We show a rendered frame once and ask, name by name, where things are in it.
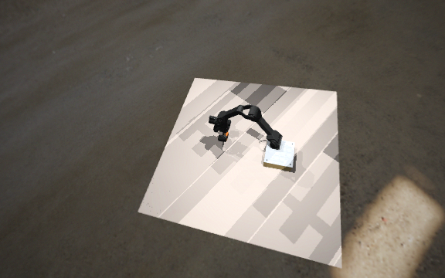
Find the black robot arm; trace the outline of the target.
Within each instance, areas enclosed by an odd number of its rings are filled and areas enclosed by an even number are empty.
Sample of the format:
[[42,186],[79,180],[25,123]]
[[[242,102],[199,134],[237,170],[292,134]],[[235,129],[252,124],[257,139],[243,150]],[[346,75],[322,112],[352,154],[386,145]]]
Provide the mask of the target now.
[[[243,110],[250,109],[248,115],[243,113]],[[282,141],[282,135],[277,131],[273,130],[271,126],[263,119],[260,108],[254,105],[239,105],[228,111],[220,111],[217,117],[209,116],[209,123],[214,125],[214,132],[222,132],[219,129],[227,127],[229,124],[229,118],[235,117],[236,115],[241,115],[247,120],[251,120],[252,122],[256,122],[263,131],[267,134],[266,139],[270,142],[270,148],[280,150],[280,145]]]

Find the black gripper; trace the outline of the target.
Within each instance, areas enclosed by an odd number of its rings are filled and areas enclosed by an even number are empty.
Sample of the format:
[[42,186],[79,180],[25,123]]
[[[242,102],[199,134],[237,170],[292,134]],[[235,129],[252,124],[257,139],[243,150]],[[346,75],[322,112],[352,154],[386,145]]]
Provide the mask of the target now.
[[231,120],[229,120],[229,124],[227,124],[227,127],[221,128],[219,126],[219,129],[221,129],[221,131],[222,131],[222,135],[219,135],[218,141],[226,142],[226,139],[227,139],[226,133],[228,132],[228,130],[230,128],[230,124],[231,124]]

